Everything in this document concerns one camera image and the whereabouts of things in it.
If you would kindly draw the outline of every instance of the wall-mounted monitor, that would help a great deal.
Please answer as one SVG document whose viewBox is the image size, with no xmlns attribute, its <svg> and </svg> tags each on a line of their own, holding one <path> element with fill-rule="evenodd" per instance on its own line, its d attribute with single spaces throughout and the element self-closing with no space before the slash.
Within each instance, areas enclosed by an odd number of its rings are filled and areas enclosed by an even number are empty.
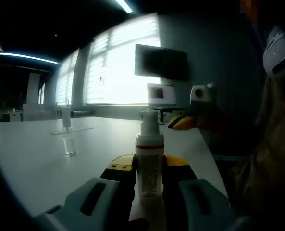
<svg viewBox="0 0 285 231">
<path fill-rule="evenodd" d="M 135 75 L 187 81 L 187 55 L 181 51 L 136 44 Z"/>
</svg>

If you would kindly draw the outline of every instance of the window blinds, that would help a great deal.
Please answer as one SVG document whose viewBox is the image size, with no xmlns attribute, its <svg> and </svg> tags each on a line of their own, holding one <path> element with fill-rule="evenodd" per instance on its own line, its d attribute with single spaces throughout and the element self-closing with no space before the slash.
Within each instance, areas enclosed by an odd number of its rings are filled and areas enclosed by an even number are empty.
<svg viewBox="0 0 285 231">
<path fill-rule="evenodd" d="M 86 104 L 146 104 L 147 83 L 157 77 L 134 75 L 136 44 L 160 47 L 157 16 L 126 22 L 95 38 L 85 74 Z"/>
<path fill-rule="evenodd" d="M 72 86 L 74 78 L 74 69 L 77 62 L 79 50 L 76 50 L 62 63 L 56 87 L 56 103 L 57 105 L 69 105 L 72 103 Z"/>
</svg>

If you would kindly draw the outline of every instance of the white table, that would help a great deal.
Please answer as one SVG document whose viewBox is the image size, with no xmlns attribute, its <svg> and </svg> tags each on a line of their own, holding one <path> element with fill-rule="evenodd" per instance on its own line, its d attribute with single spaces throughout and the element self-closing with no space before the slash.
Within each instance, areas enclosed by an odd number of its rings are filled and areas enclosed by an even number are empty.
<svg viewBox="0 0 285 231">
<path fill-rule="evenodd" d="M 32 216 L 63 205 L 68 194 L 100 177 L 114 158 L 135 153 L 140 121 L 98 117 L 72 119 L 78 154 L 64 155 L 61 120 L 0 123 L 0 168 L 10 188 Z M 161 125 L 165 154 L 186 159 L 198 178 L 226 195 L 218 168 L 200 131 L 173 131 Z M 145 207 L 135 189 L 130 220 L 145 217 L 150 230 L 164 230 L 163 208 Z"/>
</svg>

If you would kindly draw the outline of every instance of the fluorescent light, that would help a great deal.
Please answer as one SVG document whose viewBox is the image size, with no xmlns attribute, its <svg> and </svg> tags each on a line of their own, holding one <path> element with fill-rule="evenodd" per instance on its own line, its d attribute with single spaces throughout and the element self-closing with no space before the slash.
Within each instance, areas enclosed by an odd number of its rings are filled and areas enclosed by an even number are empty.
<svg viewBox="0 0 285 231">
<path fill-rule="evenodd" d="M 48 63 L 52 63 L 52 64 L 58 64 L 55 61 L 51 61 L 51 60 L 47 60 L 47 59 L 40 59 L 40 58 L 37 58 L 37 57 L 32 57 L 32 56 L 23 55 L 23 54 L 12 54 L 12 53 L 0 52 L 0 55 L 16 56 L 16 57 L 22 57 L 22 58 L 27 58 L 27 59 L 40 60 L 40 61 L 44 61 L 44 62 L 48 62 Z"/>
<path fill-rule="evenodd" d="M 117 3 L 123 8 L 123 10 L 126 11 L 126 13 L 131 13 L 133 12 L 131 8 L 126 4 L 124 0 L 116 0 Z"/>
</svg>

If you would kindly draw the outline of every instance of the pump dispenser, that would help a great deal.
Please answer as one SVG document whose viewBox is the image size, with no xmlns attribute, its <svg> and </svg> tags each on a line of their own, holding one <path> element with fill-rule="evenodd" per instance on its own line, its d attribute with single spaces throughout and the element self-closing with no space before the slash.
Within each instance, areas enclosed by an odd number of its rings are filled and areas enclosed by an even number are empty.
<svg viewBox="0 0 285 231">
<path fill-rule="evenodd" d="M 136 140 L 138 191 L 140 198 L 154 198 L 161 195 L 163 135 L 159 132 L 157 111 L 145 110 L 141 114 L 141 132 Z"/>
</svg>

